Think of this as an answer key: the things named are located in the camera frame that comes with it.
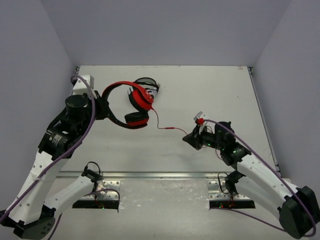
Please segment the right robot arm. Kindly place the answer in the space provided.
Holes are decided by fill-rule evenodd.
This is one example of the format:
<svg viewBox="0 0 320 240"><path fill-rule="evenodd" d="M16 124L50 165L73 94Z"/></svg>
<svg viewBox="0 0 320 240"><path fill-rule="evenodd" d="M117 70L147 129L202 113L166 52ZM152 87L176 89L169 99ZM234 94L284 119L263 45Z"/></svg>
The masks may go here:
<svg viewBox="0 0 320 240"><path fill-rule="evenodd" d="M196 150L209 147L220 152L222 161L234 169L225 177L228 192L244 195L262 206L291 237L313 237L320 222L320 208L314 191L281 178L235 134L230 122L216 122L214 132L207 131L206 122L203 118L196 120L195 128L182 140Z"/></svg>

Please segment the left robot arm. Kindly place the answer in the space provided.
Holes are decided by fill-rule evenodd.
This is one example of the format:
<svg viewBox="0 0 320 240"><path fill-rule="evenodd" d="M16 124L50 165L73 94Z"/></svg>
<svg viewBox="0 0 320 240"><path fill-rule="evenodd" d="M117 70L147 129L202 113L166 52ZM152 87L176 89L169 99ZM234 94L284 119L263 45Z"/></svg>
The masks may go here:
<svg viewBox="0 0 320 240"><path fill-rule="evenodd" d="M62 213L96 188L102 176L86 170L55 195L48 193L61 169L82 144L100 113L101 98L94 77L73 75L72 94L65 108L49 124L40 141L32 168L14 202L0 212L0 224L13 228L22 240L42 240Z"/></svg>

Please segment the red black headphones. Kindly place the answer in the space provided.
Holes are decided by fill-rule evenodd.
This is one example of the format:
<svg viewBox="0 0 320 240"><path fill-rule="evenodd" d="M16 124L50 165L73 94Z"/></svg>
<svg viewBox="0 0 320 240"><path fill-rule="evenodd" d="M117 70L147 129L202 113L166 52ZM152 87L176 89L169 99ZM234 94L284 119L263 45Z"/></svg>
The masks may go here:
<svg viewBox="0 0 320 240"><path fill-rule="evenodd" d="M126 114L124 116L125 122L122 122L116 118L108 104L108 118L114 124L125 129L136 130L146 127L150 119L148 112L150 110L154 110L154 108L152 107L154 98L142 86L134 83L134 81L118 81L109 85L103 91L101 97L108 101L109 95L112 90L120 87L121 85L129 86L129 89L127 91L128 99L132 106L136 109L136 112Z"/></svg>

